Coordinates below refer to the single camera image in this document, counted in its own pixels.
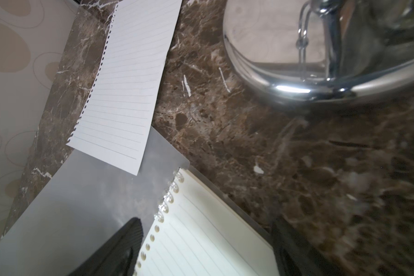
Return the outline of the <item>spiral notebook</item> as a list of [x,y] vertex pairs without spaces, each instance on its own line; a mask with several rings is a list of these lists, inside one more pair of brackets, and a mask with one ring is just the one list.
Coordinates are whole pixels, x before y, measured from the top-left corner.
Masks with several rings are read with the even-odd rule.
[[0,275],[70,275],[134,217],[133,276],[279,273],[268,234],[152,130],[138,175],[73,151],[0,241]]

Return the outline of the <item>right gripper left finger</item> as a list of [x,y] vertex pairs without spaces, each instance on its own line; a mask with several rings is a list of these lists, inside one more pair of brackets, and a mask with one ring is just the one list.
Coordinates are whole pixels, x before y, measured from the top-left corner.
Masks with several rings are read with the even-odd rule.
[[139,218],[130,219],[71,276],[132,276],[143,241]]

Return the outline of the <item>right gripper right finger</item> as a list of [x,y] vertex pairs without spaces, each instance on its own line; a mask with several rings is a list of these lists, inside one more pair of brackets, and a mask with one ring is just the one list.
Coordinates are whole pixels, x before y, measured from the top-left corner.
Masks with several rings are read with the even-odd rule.
[[342,276],[344,272],[327,260],[283,217],[271,226],[273,251],[281,276]]

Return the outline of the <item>torn lined page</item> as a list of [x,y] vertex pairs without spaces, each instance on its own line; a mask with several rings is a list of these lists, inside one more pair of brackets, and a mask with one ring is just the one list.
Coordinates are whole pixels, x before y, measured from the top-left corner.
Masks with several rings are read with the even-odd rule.
[[68,145],[139,173],[181,1],[121,1]]

